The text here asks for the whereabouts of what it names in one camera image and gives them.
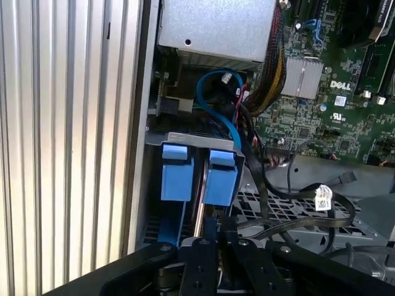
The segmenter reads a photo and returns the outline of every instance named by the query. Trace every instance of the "ridged metal panel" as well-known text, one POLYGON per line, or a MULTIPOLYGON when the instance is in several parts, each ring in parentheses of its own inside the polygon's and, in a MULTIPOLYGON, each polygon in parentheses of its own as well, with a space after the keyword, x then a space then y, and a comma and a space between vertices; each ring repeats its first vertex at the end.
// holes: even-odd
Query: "ridged metal panel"
POLYGON ((125 248, 141 5, 0 3, 0 295, 40 295, 125 248))

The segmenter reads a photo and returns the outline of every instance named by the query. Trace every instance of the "capacitor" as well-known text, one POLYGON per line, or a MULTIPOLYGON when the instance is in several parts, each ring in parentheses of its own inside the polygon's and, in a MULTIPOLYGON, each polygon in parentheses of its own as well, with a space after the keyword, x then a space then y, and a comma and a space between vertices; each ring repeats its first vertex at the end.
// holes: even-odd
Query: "capacitor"
POLYGON ((323 112, 325 112, 326 110, 328 110, 328 106, 326 105, 326 103, 322 103, 322 104, 316 105, 316 106, 315 106, 315 109, 316 109, 318 112, 323 113, 323 112))
POLYGON ((333 71, 332 67, 325 67, 326 74, 330 74, 330 73, 332 73, 332 71, 333 71))

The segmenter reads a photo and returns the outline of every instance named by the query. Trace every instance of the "chip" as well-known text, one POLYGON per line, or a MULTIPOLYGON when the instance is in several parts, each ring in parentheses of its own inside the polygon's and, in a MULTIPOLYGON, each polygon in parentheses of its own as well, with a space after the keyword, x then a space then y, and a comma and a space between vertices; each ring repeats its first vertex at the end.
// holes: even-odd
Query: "chip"
POLYGON ((308 128, 301 128, 299 131, 299 138, 307 138, 309 136, 310 130, 308 128))
POLYGON ((340 149, 341 150, 347 150, 349 146, 350 146, 350 141, 341 141, 340 142, 340 149))

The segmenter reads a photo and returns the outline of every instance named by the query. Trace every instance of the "gray metal plate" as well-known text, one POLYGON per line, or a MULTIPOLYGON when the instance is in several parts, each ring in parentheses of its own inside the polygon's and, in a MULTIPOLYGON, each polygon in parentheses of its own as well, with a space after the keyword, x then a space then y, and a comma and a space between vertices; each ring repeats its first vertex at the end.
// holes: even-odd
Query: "gray metal plate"
POLYGON ((265 60, 276 0, 162 2, 160 45, 237 60, 265 60))

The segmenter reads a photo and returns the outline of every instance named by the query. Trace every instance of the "screw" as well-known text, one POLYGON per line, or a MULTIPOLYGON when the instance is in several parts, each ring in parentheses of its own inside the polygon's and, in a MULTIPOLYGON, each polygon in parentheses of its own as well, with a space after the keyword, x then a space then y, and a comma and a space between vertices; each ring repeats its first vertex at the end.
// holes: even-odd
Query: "screw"
POLYGON ((169 247, 168 245, 164 245, 163 247, 160 248, 160 250, 161 250, 162 252, 170 251, 170 249, 171 249, 171 247, 169 247))
POLYGON ((248 240, 245 239, 239 240, 239 245, 248 245, 248 244, 249 244, 248 240))
POLYGON ((208 244, 210 244, 210 242, 207 239, 202 239, 199 243, 201 245, 208 245, 208 244))
POLYGON ((286 245, 282 246, 280 248, 280 251, 284 252, 284 253, 291 253, 291 248, 287 247, 286 245))

